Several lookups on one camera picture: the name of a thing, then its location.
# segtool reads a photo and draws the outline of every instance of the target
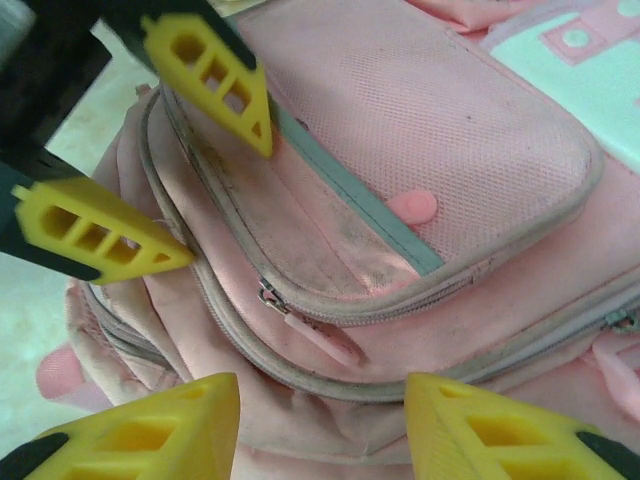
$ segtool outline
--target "pink zipper pull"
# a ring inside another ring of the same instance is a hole
[[[360,356],[344,340],[331,334],[329,326],[319,322],[314,322],[295,313],[287,313],[284,321],[291,328],[304,335],[310,342],[317,345],[336,362],[347,367],[355,367],[360,363]]]
[[[331,328],[335,327],[293,313],[267,280],[262,279],[260,284],[262,285],[258,295],[260,301],[282,314],[287,325],[302,334],[336,362],[347,367],[355,367],[360,363],[360,355],[354,346],[331,333]]]

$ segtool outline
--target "zipper pull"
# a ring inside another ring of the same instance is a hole
[[[330,332],[331,326],[315,322],[304,315],[292,312],[269,282],[262,279],[260,284],[262,285],[258,294],[260,301],[283,315],[287,325],[342,365],[355,367],[360,363],[360,355],[358,355],[356,349],[345,340],[332,334]]]
[[[638,312],[627,312],[624,309],[620,309],[610,313],[604,319],[615,333],[627,334],[640,332],[640,317],[638,316]]]

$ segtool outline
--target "pink backpack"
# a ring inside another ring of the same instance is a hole
[[[95,178],[197,260],[72,281],[43,394],[95,411],[233,371],[234,479],[413,478],[414,371],[640,451],[640,176],[402,0],[235,22],[277,102],[274,157],[166,87],[131,108]]]

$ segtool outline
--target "snap button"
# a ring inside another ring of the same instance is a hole
[[[436,216],[438,201],[431,192],[412,190],[389,200],[387,207],[405,224],[421,225]]]

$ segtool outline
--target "mesh pocket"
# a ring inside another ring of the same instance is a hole
[[[280,0],[239,27],[287,108],[382,200],[435,193],[417,233],[446,261],[585,196],[581,127],[402,1]]]

